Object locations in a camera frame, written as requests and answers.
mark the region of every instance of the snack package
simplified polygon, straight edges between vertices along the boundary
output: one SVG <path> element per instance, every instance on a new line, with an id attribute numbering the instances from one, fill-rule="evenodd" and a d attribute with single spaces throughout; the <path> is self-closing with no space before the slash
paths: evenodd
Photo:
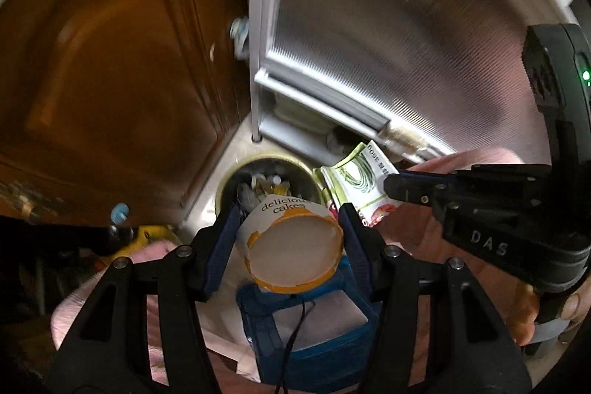
<path id="1" fill-rule="evenodd" d="M 390 174 L 398 174 L 396 168 L 374 141 L 361 143 L 355 150 L 332 167 L 316 170 L 336 209 L 351 202 L 365 226 L 375 226 L 400 202 L 390 199 L 383 191 L 383 180 Z"/>

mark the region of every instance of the door hinge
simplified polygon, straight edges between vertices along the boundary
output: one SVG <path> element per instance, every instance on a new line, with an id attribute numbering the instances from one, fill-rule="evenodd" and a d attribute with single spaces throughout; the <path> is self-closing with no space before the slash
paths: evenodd
<path id="1" fill-rule="evenodd" d="M 378 133 L 376 141 L 388 152 L 402 157 L 414 155 L 429 146 L 427 139 L 421 134 L 392 121 Z"/>
<path id="2" fill-rule="evenodd" d="M 57 217 L 66 210 L 66 203 L 59 197 L 48 197 L 28 183 L 14 181 L 10 184 L 0 182 L 0 198 L 20 213 L 29 223 L 40 222 L 44 216 Z"/>

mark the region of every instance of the finger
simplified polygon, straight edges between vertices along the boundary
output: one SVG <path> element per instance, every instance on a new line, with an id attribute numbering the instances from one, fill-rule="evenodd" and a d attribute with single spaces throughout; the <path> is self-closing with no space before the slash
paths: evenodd
<path id="1" fill-rule="evenodd" d="M 577 292 L 572 294 L 562 309 L 560 317 L 562 319 L 574 319 L 575 317 L 585 316 L 591 307 L 591 278 L 578 288 Z"/>
<path id="2" fill-rule="evenodd" d="M 431 159 L 411 167 L 409 171 L 448 174 L 458 169 L 469 169 L 473 164 L 523 164 L 523 161 L 515 153 L 502 147 L 481 147 Z"/>
<path id="3" fill-rule="evenodd" d="M 399 242 L 412 253 L 421 243 L 429 219 L 430 208 L 402 203 L 376 227 L 384 239 Z"/>
<path id="4" fill-rule="evenodd" d="M 515 290 L 513 306 L 507 317 L 507 327 L 513 340 L 520 346 L 528 344 L 534 336 L 534 321 L 540 312 L 540 299 L 534 288 L 520 282 Z"/>

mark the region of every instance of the white shelf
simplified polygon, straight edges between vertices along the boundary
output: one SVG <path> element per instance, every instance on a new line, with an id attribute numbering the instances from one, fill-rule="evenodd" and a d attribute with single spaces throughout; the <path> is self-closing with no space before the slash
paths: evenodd
<path id="1" fill-rule="evenodd" d="M 377 139 L 378 133 L 375 129 L 363 124 L 357 119 L 348 116 L 347 114 L 335 109 L 332 106 L 323 103 L 322 101 L 315 99 L 311 95 L 306 94 L 290 85 L 287 85 L 280 80 L 275 79 L 265 69 L 259 69 L 256 73 L 255 82 L 258 85 L 263 86 L 265 89 L 269 89 L 272 92 L 281 94 L 293 101 L 305 106 L 306 108 L 324 116 L 327 119 L 334 121 L 341 126 L 346 127 L 352 132 L 359 134 L 361 137 L 368 139 Z"/>
<path id="2" fill-rule="evenodd" d="M 292 126 L 271 113 L 263 114 L 259 130 L 278 144 L 297 152 L 298 154 L 317 162 L 319 165 L 332 166 L 345 156 L 333 154 L 326 147 L 326 136 L 304 131 Z"/>

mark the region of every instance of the trash can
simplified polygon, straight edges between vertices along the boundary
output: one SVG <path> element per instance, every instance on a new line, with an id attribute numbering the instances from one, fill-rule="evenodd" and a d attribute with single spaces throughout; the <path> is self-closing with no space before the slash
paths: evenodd
<path id="1" fill-rule="evenodd" d="M 287 154 L 262 154 L 231 169 L 220 183 L 216 193 L 216 214 L 231 202 L 236 202 L 236 191 L 241 182 L 250 185 L 253 174 L 279 175 L 289 181 L 291 193 L 308 201 L 324 204 L 310 168 L 299 159 Z"/>

